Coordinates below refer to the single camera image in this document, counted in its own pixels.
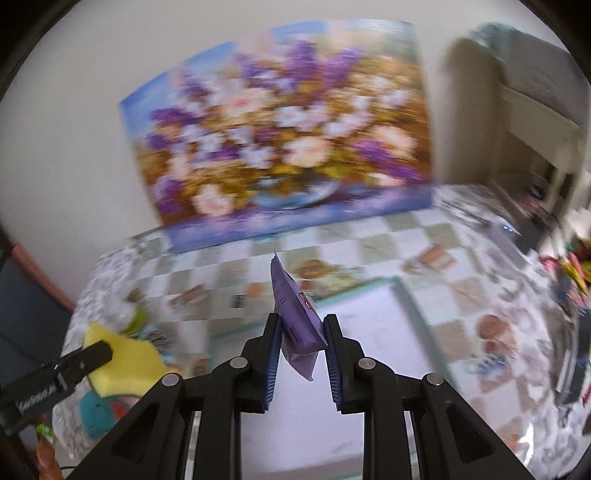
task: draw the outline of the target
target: teal object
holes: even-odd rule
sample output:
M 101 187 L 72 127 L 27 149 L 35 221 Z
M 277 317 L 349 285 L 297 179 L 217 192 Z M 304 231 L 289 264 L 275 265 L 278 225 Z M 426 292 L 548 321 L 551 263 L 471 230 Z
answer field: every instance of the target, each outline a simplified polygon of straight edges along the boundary
M 117 423 L 111 402 L 112 400 L 108 398 L 100 398 L 93 390 L 80 400 L 78 405 L 80 418 L 88 438 L 92 440 L 103 438 Z

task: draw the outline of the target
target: yellow sponge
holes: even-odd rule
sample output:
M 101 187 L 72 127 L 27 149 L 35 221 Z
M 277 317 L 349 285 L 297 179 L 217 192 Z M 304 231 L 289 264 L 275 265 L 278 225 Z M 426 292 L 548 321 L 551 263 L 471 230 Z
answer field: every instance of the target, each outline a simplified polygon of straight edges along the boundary
M 100 397 L 141 397 L 166 374 L 166 366 L 150 342 L 117 335 L 93 322 L 84 337 L 84 347 L 100 340 L 113 350 L 113 359 L 88 375 Z

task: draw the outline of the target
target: checkered tablecloth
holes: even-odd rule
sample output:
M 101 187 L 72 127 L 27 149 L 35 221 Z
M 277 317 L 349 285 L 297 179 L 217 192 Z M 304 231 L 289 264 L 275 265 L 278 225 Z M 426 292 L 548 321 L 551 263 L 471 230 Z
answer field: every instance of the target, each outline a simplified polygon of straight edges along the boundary
M 204 285 L 210 295 L 190 320 L 208 320 L 217 335 L 264 320 L 274 309 L 269 266 L 277 252 L 296 280 L 303 262 L 321 261 L 354 271 L 358 281 L 400 276 L 410 289 L 460 393 L 539 479 L 552 478 L 574 455 L 584 422 L 582 406 L 564 418 L 551 390 L 553 343 L 548 316 L 560 316 L 549 280 L 539 265 L 518 271 L 486 237 L 484 223 L 504 211 L 480 187 L 439 187 L 435 207 L 351 222 L 313 226 L 275 236 L 246 239 L 172 255 L 157 231 L 135 248 L 105 257 L 72 318 L 64 353 L 82 343 L 91 320 L 105 322 L 104 301 L 113 289 L 139 288 L 151 318 L 170 318 L 168 301 Z M 440 245 L 454 260 L 440 275 L 413 277 L 405 264 Z M 256 284 L 258 294 L 248 294 Z M 502 318 L 515 338 L 515 358 L 492 379 L 475 370 L 486 348 L 477 333 L 487 314 Z M 79 387 L 88 389 L 87 382 Z M 83 437 L 76 415 L 81 394 L 56 407 L 56 435 L 75 458 L 92 442 Z

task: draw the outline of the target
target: metal screw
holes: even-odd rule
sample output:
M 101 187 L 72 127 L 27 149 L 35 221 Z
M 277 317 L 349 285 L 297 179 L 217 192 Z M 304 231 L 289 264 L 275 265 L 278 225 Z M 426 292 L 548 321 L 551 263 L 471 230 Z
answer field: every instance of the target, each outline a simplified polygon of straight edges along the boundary
M 371 370 L 375 367 L 375 360 L 373 358 L 364 357 L 359 360 L 358 365 L 364 370 Z
M 230 367 L 232 368 L 244 368 L 248 365 L 248 360 L 243 356 L 235 356 L 230 360 Z
M 445 380 L 439 374 L 427 374 L 427 381 L 434 387 L 438 387 L 439 385 L 443 385 Z
M 165 387 L 175 386 L 181 378 L 177 374 L 166 374 L 162 377 L 162 385 Z

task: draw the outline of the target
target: pink object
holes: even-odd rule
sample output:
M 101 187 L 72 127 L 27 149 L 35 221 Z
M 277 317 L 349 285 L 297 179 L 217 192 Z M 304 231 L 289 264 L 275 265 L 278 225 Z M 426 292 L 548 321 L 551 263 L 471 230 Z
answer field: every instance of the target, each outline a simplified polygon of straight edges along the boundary
M 569 252 L 569 260 L 574 269 L 579 273 L 579 275 L 581 275 L 581 278 L 585 278 L 585 273 L 583 272 L 583 268 L 581 268 L 581 264 L 579 263 L 577 256 L 574 253 Z

